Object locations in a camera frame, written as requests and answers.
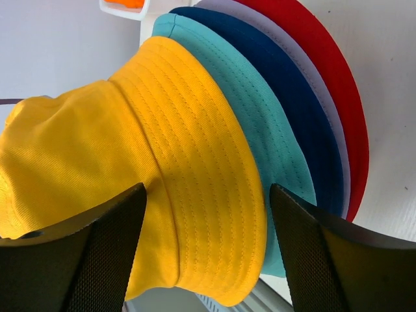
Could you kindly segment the teal hat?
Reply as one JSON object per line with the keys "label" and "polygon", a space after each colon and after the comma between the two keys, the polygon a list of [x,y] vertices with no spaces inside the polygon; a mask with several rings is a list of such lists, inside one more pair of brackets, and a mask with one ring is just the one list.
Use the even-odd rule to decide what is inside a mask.
{"label": "teal hat", "polygon": [[274,183],[315,203],[311,174],[289,121],[276,95],[248,59],[210,28],[179,14],[159,16],[152,34],[182,45],[220,87],[255,159],[266,207],[270,207],[269,191]]}

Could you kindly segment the yellow hat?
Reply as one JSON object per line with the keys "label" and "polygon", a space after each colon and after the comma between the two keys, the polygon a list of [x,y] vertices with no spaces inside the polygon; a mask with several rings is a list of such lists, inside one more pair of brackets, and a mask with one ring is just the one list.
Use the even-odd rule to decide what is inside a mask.
{"label": "yellow hat", "polygon": [[243,301],[265,258],[259,172],[213,78],[161,36],[107,80],[13,108],[1,133],[1,236],[56,224],[137,183],[147,205],[127,299],[180,287],[223,306]]}

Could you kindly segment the lavender hat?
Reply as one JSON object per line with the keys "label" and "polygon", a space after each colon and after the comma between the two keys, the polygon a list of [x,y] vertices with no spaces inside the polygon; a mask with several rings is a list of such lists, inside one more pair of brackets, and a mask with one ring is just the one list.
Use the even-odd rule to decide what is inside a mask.
{"label": "lavender hat", "polygon": [[342,217],[346,218],[350,203],[351,180],[345,135],[332,96],[311,59],[299,44],[278,24],[246,5],[236,1],[200,1],[196,3],[196,6],[225,13],[250,24],[272,39],[296,64],[296,67],[315,93],[335,136],[343,169],[344,204]]}

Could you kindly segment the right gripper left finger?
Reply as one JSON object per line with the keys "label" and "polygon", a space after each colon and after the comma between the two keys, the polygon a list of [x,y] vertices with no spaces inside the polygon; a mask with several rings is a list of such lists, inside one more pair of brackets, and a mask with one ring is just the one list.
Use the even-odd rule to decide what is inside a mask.
{"label": "right gripper left finger", "polygon": [[18,239],[1,239],[2,311],[121,311],[146,210],[139,183]]}

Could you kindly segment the blue hat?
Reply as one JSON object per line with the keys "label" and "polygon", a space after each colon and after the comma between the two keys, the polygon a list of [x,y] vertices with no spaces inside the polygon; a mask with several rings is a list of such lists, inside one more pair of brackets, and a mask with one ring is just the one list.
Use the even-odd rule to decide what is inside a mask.
{"label": "blue hat", "polygon": [[306,78],[277,43],[276,24],[259,13],[219,12],[200,6],[171,11],[210,28],[231,43],[262,75],[279,99],[311,172],[320,208],[342,216],[344,174],[335,135]]}

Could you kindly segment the red hat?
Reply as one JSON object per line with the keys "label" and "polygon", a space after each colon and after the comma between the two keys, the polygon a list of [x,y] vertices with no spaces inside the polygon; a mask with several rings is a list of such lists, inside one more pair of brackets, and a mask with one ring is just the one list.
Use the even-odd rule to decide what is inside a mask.
{"label": "red hat", "polygon": [[365,115],[352,72],[325,26],[299,1],[241,1],[286,31],[316,66],[341,119],[351,169],[350,205],[346,219],[359,210],[369,174],[369,138]]}

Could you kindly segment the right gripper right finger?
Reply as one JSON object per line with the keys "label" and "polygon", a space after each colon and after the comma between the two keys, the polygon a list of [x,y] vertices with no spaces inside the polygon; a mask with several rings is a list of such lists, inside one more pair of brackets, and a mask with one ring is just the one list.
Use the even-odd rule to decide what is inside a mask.
{"label": "right gripper right finger", "polygon": [[415,243],[339,218],[286,188],[270,204],[295,311],[414,311]]}

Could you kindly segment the orange hat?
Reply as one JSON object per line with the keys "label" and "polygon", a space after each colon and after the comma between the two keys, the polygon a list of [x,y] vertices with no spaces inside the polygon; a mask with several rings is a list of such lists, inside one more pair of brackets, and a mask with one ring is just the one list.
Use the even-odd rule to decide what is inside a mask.
{"label": "orange hat", "polygon": [[144,6],[145,0],[105,0],[107,3],[116,3],[122,5],[126,8],[142,8]]}

